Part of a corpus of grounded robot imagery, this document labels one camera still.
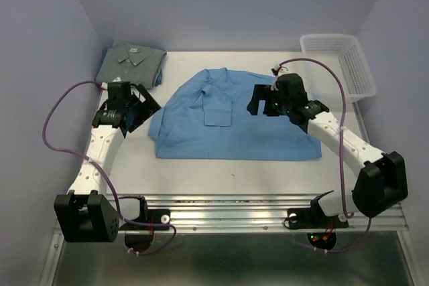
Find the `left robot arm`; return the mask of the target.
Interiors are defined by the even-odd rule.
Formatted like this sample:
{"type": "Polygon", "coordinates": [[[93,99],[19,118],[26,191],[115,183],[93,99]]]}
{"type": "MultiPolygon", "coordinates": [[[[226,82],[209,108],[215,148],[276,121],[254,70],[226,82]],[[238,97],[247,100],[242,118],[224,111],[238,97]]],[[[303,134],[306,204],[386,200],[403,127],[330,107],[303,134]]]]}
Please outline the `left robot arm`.
{"type": "Polygon", "coordinates": [[[61,148],[60,152],[82,159],[82,165],[65,194],[54,200],[54,211],[67,242],[113,242],[120,223],[148,230],[174,230],[162,215],[151,215],[145,198],[123,216],[120,199],[109,178],[116,154],[126,136],[139,128],[160,106],[141,84],[116,78],[98,83],[106,91],[91,123],[84,153],[61,148]]]}

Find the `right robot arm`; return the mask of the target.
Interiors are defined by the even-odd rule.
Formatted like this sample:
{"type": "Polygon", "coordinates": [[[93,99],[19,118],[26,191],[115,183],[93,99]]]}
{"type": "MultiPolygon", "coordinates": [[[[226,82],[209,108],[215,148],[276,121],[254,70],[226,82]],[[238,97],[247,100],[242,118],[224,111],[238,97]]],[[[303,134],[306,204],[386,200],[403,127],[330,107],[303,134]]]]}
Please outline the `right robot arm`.
{"type": "Polygon", "coordinates": [[[325,192],[311,200],[307,208],[290,208],[284,226],[290,230],[346,228],[359,212],[374,218],[408,197],[406,163],[397,152],[386,153],[344,126],[329,108],[309,100],[298,74],[278,76],[272,85],[256,84],[247,110],[258,114],[264,102],[264,115],[287,116],[290,122],[327,146],[339,157],[339,167],[348,167],[356,177],[353,188],[340,176],[339,192],[325,192]]]}

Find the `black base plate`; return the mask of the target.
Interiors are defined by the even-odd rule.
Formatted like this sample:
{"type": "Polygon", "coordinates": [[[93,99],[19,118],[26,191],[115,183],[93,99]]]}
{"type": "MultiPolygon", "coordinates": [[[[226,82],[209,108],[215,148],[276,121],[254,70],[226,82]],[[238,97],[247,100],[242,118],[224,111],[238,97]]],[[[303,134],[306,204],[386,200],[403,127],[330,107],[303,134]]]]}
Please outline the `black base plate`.
{"type": "Polygon", "coordinates": [[[347,221],[337,216],[326,216],[318,207],[289,208],[283,226],[290,230],[317,230],[325,228],[348,228],[347,221]]]}
{"type": "Polygon", "coordinates": [[[148,226],[136,226],[120,221],[119,230],[120,231],[168,231],[169,228],[167,224],[170,223],[170,211],[168,209],[149,209],[147,212],[139,211],[139,213],[128,214],[126,218],[146,224],[161,224],[161,227],[148,227],[148,226]]]}

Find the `white plastic basket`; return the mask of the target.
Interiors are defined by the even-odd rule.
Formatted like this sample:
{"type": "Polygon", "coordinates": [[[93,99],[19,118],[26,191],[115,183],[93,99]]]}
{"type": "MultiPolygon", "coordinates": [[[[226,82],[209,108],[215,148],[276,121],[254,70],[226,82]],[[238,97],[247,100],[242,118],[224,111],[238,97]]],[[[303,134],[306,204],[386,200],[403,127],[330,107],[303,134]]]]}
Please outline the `white plastic basket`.
{"type": "MultiPolygon", "coordinates": [[[[300,38],[305,58],[328,66],[342,84],[347,103],[377,94],[377,86],[357,38],[347,34],[307,34],[300,38]]],[[[336,80],[322,66],[305,62],[309,92],[327,105],[340,106],[341,92],[336,80]]]]}

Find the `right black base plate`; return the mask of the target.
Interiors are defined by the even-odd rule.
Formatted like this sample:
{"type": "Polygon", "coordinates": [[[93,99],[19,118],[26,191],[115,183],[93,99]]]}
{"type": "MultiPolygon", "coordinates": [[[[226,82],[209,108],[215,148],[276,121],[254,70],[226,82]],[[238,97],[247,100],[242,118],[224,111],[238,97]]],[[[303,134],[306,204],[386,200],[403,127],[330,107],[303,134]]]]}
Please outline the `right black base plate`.
{"type": "Polygon", "coordinates": [[[337,216],[326,216],[318,207],[289,208],[283,226],[290,230],[317,230],[325,228],[348,228],[347,221],[337,216]]]}

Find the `light blue long sleeve shirt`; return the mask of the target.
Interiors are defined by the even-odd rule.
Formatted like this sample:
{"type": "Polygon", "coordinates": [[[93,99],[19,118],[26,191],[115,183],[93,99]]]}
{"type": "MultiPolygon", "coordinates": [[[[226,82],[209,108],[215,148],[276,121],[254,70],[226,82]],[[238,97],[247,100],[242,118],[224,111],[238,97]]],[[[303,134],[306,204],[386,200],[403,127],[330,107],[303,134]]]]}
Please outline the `light blue long sleeve shirt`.
{"type": "Polygon", "coordinates": [[[306,161],[322,155],[318,139],[289,118],[247,111],[256,84],[272,76],[205,69],[195,74],[154,114],[149,137],[162,159],[306,161]]]}

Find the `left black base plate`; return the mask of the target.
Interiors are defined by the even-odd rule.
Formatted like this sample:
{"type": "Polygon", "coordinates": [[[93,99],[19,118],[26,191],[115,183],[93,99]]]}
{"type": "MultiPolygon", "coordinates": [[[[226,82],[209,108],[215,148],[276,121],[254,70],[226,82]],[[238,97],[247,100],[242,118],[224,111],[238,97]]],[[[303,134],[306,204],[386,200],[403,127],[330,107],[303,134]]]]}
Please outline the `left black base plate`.
{"type": "Polygon", "coordinates": [[[136,226],[120,221],[119,230],[120,231],[168,231],[169,228],[167,224],[170,223],[170,211],[168,209],[149,209],[147,212],[139,211],[139,213],[128,214],[126,218],[146,224],[161,224],[161,227],[148,227],[148,226],[136,226]]]}

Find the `aluminium rail frame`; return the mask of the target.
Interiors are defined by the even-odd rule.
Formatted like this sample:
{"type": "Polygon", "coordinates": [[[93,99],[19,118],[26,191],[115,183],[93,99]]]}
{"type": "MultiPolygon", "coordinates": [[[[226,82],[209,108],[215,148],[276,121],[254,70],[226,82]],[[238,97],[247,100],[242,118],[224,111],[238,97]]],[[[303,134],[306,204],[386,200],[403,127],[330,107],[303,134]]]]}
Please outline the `aluminium rail frame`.
{"type": "MultiPolygon", "coordinates": [[[[322,157],[307,161],[245,161],[223,159],[158,159],[145,123],[113,148],[110,179],[122,196],[144,195],[149,207],[169,208],[178,235],[304,233],[288,230],[281,221],[288,208],[309,206],[316,195],[340,191],[339,158],[322,144],[322,157]]],[[[391,232],[399,239],[398,258],[379,251],[383,260],[399,260],[394,273],[408,274],[406,282],[389,285],[426,285],[410,237],[403,205],[398,204],[372,220],[371,233],[391,232]]],[[[55,225],[51,250],[39,285],[59,282],[60,250],[64,237],[55,225]]]]}

